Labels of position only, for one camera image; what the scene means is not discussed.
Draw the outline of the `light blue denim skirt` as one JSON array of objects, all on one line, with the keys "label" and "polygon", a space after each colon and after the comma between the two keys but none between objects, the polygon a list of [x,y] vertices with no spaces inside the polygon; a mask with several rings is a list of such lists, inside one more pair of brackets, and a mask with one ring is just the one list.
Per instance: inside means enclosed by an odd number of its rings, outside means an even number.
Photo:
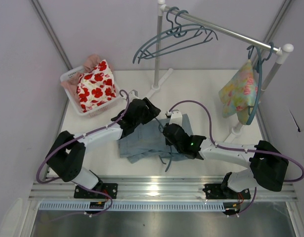
[{"label": "light blue denim skirt", "polygon": [[[164,126],[169,122],[168,118],[161,119]],[[127,158],[130,163],[136,163],[143,158],[162,157],[167,159],[169,148],[163,142],[163,137],[159,133],[158,124],[155,120],[145,125],[139,125],[129,136],[118,141],[121,158]],[[173,161],[183,161],[187,157],[178,153],[174,149]]]}]

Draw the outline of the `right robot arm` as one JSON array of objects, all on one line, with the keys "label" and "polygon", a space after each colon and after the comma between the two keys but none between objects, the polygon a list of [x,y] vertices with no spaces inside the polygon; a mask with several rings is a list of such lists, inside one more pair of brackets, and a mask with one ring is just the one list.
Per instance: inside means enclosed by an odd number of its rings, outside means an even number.
[{"label": "right robot arm", "polygon": [[245,190],[261,186],[269,191],[282,190],[288,160],[267,141],[260,140],[255,146],[238,144],[214,144],[205,136],[188,135],[177,124],[166,125],[163,135],[169,145],[189,159],[219,160],[244,167],[240,172],[229,172],[221,184],[204,188],[210,199],[235,199]]}]

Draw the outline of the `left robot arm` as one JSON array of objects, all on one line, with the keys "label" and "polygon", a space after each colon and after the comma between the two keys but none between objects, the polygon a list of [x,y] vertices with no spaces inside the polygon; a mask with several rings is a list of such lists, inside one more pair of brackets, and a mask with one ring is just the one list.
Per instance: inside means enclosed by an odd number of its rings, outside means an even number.
[{"label": "left robot arm", "polygon": [[160,112],[149,99],[134,98],[111,119],[111,124],[79,136],[68,131],[61,132],[45,158],[46,164],[62,181],[73,182],[88,192],[98,192],[102,181],[83,167],[85,154],[108,142],[129,136],[139,125],[149,123]]}]

